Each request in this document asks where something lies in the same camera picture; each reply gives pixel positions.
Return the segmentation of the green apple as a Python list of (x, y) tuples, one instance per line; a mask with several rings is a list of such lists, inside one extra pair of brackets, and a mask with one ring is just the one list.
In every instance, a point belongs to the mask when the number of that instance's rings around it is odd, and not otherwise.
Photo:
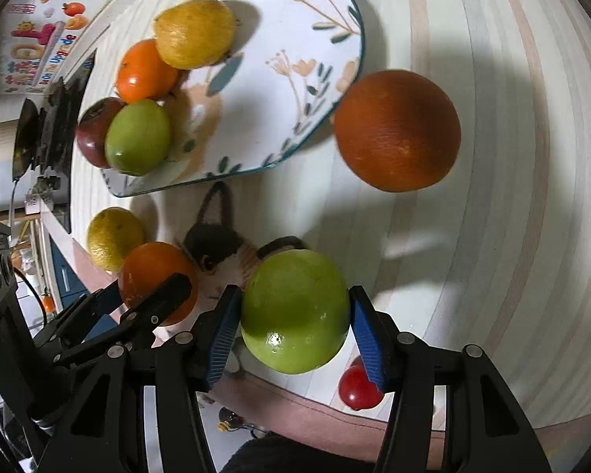
[(348, 287), (333, 261), (316, 251), (290, 250), (262, 262), (247, 283), (241, 333), (258, 361), (300, 375), (342, 349), (350, 315)]
[(169, 118), (151, 99), (125, 105), (108, 127), (104, 145), (110, 167), (132, 176), (144, 176), (159, 167), (170, 146)]

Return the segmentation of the dark red apple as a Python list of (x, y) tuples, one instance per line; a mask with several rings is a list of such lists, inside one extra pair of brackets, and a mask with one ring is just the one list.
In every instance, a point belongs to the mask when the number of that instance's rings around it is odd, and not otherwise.
[(93, 166), (108, 169), (105, 139), (108, 128), (125, 103), (117, 97), (105, 97), (90, 106), (82, 115), (75, 131), (75, 140), (82, 155)]

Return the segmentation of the bright orange tangerine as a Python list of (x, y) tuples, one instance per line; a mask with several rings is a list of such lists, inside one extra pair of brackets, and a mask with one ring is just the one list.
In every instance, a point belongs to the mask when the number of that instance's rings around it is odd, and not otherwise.
[(116, 92), (126, 104), (142, 99), (162, 99), (174, 89), (178, 69), (166, 64), (156, 49), (155, 39), (143, 39), (130, 47), (120, 61)]

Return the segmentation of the yellow lemon fruit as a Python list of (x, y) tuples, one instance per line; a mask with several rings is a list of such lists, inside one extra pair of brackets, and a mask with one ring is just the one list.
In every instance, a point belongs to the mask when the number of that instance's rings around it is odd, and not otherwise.
[(175, 69), (190, 71), (216, 64), (234, 43), (237, 19), (219, 0), (189, 0), (153, 21), (156, 50)]

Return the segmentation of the red cherry tomato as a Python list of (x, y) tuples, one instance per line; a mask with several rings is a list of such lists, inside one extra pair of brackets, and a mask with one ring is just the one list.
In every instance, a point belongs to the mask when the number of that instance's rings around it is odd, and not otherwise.
[(375, 408), (384, 397), (375, 383), (368, 379), (362, 364), (354, 364), (342, 374), (338, 394), (342, 402), (354, 411)]

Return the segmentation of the orange tangerine near edge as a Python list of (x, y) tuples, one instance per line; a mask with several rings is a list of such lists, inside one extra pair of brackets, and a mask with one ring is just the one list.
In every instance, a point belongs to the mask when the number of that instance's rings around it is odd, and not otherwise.
[(198, 280), (191, 260), (172, 244), (147, 242), (126, 257), (118, 279), (123, 303), (128, 309), (134, 309), (172, 274), (185, 274), (193, 285), (190, 297), (162, 322), (161, 327), (179, 324), (195, 307)]

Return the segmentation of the small yellow lemon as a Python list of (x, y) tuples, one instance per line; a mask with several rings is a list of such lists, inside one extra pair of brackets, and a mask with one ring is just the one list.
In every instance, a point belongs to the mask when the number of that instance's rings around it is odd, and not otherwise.
[(117, 274), (131, 251), (145, 242), (141, 221), (130, 210), (109, 207), (90, 221), (86, 249), (99, 268)]

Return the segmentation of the striped cat table mat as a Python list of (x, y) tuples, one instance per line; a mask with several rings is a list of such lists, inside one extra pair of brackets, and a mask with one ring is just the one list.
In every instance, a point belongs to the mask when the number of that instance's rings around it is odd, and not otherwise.
[(236, 229), (297, 235), (399, 328), (490, 354), (555, 471), (591, 446), (591, 18), (579, 0), (357, 0), (365, 72), (413, 69), (462, 126), (438, 185), (363, 184), (320, 128), (230, 181)]

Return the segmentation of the black gas stove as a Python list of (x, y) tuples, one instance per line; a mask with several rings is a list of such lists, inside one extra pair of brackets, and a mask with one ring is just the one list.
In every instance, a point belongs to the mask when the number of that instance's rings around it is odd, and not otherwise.
[(55, 196), (64, 191), (66, 195), (53, 202), (59, 208), (57, 220), (66, 231), (71, 229), (70, 177), (75, 131), (95, 59), (96, 55), (90, 54), (70, 78), (60, 77), (53, 82), (40, 106), (26, 98), (17, 120), (12, 182), (19, 182), (28, 171), (38, 171), (36, 192)]

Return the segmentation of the large dark orange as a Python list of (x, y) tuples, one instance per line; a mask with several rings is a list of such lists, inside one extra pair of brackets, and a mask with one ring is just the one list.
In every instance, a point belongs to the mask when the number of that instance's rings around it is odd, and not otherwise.
[(453, 102), (428, 78), (403, 69), (353, 83), (334, 114), (337, 146), (363, 182), (391, 193), (435, 185), (461, 144)]

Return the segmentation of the floral oval ceramic plate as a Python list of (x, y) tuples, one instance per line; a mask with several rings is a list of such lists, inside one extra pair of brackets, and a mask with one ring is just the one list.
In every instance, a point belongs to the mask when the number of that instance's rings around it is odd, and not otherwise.
[(232, 175), (289, 158), (335, 110), (365, 52), (355, 0), (222, 0), (237, 16), (234, 51), (186, 74), (168, 99), (168, 158), (136, 177), (102, 173), (116, 197)]

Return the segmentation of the colourful wall sticker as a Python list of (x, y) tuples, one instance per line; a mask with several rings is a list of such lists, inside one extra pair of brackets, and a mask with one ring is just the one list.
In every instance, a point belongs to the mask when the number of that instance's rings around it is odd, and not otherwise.
[(0, 93), (43, 93), (89, 23), (82, 1), (10, 0), (0, 17)]

